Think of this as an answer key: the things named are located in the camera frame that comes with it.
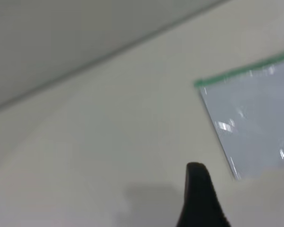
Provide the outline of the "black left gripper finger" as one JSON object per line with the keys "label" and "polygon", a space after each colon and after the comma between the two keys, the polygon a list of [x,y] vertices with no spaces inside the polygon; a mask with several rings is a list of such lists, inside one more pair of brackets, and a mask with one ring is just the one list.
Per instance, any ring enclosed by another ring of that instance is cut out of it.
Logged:
{"label": "black left gripper finger", "polygon": [[206,166],[191,162],[186,166],[184,204],[178,227],[229,227]]}

